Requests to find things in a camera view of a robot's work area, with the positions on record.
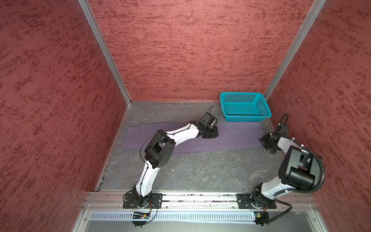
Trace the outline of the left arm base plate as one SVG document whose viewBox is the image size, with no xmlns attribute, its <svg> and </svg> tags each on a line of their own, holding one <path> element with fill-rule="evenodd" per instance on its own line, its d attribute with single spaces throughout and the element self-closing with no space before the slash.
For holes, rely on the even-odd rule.
<svg viewBox="0 0 371 232">
<path fill-rule="evenodd" d="M 163 194 L 151 193 L 146 197 L 142 197 L 139 193 L 127 193 L 123 197 L 124 209 L 160 209 L 162 205 Z"/>
</svg>

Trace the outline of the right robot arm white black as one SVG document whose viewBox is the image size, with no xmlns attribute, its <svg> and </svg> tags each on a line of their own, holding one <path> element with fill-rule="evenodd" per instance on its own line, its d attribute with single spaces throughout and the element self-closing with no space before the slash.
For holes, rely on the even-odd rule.
<svg viewBox="0 0 371 232">
<path fill-rule="evenodd" d="M 257 185 L 251 193 L 254 208 L 265 208 L 279 196 L 290 192 L 309 194 L 318 191 L 325 181 L 322 159 L 307 149 L 295 138 L 283 133 L 268 133 L 260 138 L 261 144 L 270 153 L 283 151 L 285 156 L 278 176 Z"/>
</svg>

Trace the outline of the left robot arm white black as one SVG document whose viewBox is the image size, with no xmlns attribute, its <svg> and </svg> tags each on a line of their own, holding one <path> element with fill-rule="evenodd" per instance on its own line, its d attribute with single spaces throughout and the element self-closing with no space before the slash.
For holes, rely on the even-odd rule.
<svg viewBox="0 0 371 232">
<path fill-rule="evenodd" d="M 216 119 L 208 123 L 191 121 L 186 126 L 173 131 L 157 131 L 145 148 L 145 163 L 138 183 L 132 188 L 132 195 L 139 208 L 149 204 L 154 180 L 160 170 L 170 160 L 176 146 L 181 143 L 201 137 L 213 139 L 218 137 Z"/>
</svg>

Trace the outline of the purple trousers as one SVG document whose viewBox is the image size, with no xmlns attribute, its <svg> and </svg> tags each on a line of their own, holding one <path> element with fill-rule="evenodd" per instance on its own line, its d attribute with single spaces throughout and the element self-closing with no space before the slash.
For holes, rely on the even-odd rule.
<svg viewBox="0 0 371 232">
<path fill-rule="evenodd" d="M 123 148 L 139 150 L 142 144 L 148 144 L 146 139 L 158 130 L 173 131 L 185 125 L 186 122 L 171 122 L 129 127 Z M 260 138 L 265 135 L 259 122 L 220 122 L 217 128 L 217 138 L 185 141 L 176 146 L 173 155 L 258 148 L 261 146 Z"/>
</svg>

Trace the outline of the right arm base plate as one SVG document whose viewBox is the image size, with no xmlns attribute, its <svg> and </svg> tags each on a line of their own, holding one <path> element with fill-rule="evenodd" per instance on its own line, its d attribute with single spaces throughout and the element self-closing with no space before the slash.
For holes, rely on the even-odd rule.
<svg viewBox="0 0 371 232">
<path fill-rule="evenodd" d="M 236 194 L 237 204 L 239 209 L 276 209 L 276 203 L 274 200 L 269 199 L 262 194 L 251 196 L 250 193 L 239 193 Z"/>
</svg>

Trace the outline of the teal plastic basket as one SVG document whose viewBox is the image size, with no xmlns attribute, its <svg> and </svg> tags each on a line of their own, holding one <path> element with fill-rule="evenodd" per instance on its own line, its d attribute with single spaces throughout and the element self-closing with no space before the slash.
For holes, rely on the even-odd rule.
<svg viewBox="0 0 371 232">
<path fill-rule="evenodd" d="M 269 105 L 261 93 L 222 92 L 220 102 L 227 122 L 261 122 L 272 116 Z"/>
</svg>

